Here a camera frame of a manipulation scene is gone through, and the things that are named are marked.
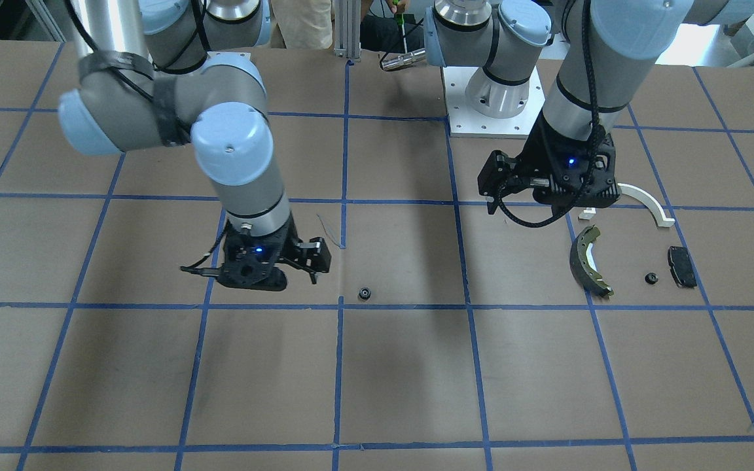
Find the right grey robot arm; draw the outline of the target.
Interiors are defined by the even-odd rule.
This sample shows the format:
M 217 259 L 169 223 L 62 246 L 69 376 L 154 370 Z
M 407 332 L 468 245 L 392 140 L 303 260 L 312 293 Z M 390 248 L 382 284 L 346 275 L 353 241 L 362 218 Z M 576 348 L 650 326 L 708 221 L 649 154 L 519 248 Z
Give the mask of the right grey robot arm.
M 192 145 L 226 223 L 183 271 L 224 287 L 282 291 L 279 264 L 316 283 L 329 271 L 327 245 L 299 238 L 276 163 L 268 93 L 239 47 L 270 35 L 266 1 L 66 1 L 78 38 L 80 86 L 60 96 L 59 123 L 87 155 Z

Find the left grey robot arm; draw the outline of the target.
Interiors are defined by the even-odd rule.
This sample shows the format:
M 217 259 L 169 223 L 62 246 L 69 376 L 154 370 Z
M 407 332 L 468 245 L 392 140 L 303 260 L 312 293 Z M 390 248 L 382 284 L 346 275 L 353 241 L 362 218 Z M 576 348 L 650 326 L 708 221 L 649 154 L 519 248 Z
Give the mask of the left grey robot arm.
M 521 153 L 495 151 L 478 174 L 478 193 L 494 213 L 506 196 L 566 213 L 619 199 L 611 130 L 682 24 L 733 24 L 754 1 L 437 1 L 424 20 L 427 61 L 472 67 L 465 98 L 496 119 L 529 102 L 530 78 L 556 33 L 569 50 Z

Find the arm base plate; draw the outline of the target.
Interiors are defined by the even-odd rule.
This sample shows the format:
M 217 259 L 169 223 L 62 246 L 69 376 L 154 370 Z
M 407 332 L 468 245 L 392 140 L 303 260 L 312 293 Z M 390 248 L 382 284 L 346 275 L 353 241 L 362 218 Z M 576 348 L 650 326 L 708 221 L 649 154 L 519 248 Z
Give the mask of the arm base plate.
M 526 139 L 545 102 L 538 69 L 518 86 L 505 86 L 480 67 L 442 69 L 451 134 Z

